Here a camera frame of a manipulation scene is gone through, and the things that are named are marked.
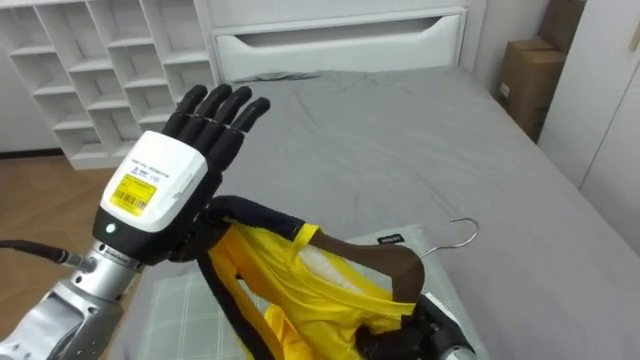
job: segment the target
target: barcode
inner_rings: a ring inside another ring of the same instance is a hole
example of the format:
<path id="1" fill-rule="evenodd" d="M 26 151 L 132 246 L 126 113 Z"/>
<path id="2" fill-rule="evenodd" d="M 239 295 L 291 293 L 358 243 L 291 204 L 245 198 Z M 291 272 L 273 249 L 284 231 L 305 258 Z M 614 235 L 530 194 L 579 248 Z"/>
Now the barcode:
<path id="1" fill-rule="evenodd" d="M 129 203 L 131 206 L 135 206 L 140 210 L 144 210 L 144 208 L 147 206 L 147 202 L 138 199 L 137 197 L 124 192 L 122 190 L 116 190 L 115 194 L 113 194 L 114 197 L 117 197 L 119 199 L 121 199 L 122 201 Z"/>

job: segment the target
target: cable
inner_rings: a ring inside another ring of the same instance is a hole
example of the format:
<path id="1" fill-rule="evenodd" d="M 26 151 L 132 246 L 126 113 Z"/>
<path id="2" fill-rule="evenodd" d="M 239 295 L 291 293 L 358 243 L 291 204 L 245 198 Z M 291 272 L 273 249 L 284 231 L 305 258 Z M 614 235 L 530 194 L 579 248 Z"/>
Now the cable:
<path id="1" fill-rule="evenodd" d="M 65 249 L 27 240 L 0 240 L 0 249 L 13 249 L 50 260 L 56 264 L 90 273 L 96 268 L 96 260 Z"/>
<path id="2" fill-rule="evenodd" d="M 0 240 L 0 248 L 14 249 L 39 256 L 56 264 L 62 264 L 69 258 L 67 250 L 27 240 Z"/>

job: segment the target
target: clothes hanger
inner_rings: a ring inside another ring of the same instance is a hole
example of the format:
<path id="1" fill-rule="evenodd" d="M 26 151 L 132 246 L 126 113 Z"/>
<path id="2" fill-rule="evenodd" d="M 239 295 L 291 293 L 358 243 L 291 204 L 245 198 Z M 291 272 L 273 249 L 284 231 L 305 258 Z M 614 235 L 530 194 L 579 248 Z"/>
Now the clothes hanger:
<path id="1" fill-rule="evenodd" d="M 477 221 L 471 218 L 451 219 L 451 222 L 458 221 L 469 221 L 474 225 L 475 231 L 469 239 L 456 245 L 435 247 L 420 256 L 401 245 L 354 245 L 321 231 L 311 238 L 309 244 L 389 276 L 393 301 L 415 303 L 424 286 L 425 272 L 421 259 L 438 250 L 459 249 L 467 246 L 478 236 Z"/>

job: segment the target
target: white cabinet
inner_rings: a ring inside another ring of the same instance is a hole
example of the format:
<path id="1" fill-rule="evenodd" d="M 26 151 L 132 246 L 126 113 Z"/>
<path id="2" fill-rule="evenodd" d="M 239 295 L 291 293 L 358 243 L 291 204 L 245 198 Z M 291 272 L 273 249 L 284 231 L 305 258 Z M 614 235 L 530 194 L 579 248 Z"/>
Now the white cabinet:
<path id="1" fill-rule="evenodd" d="M 143 131 L 162 128 L 191 86 L 215 84 L 199 1 L 0 8 L 2 48 L 74 168 L 118 165 Z"/>
<path id="2" fill-rule="evenodd" d="M 589 0 L 539 146 L 640 255 L 640 1 Z"/>
<path id="3" fill-rule="evenodd" d="M 638 0 L 589 0 L 538 145 L 576 186 L 584 178 L 640 61 L 630 43 Z"/>
<path id="4" fill-rule="evenodd" d="M 611 123 L 582 193 L 640 254 L 640 70 Z"/>

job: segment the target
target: cardboard box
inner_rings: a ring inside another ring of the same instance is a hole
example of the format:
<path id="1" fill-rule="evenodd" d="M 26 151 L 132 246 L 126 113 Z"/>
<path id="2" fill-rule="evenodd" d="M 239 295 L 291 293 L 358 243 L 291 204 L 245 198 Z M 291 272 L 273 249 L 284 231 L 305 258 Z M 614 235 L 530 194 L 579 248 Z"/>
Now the cardboard box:
<path id="1" fill-rule="evenodd" d="M 586 0 L 550 0 L 538 35 L 568 54 Z"/>
<path id="2" fill-rule="evenodd" d="M 510 42 L 500 75 L 498 102 L 538 141 L 566 56 L 536 38 Z"/>

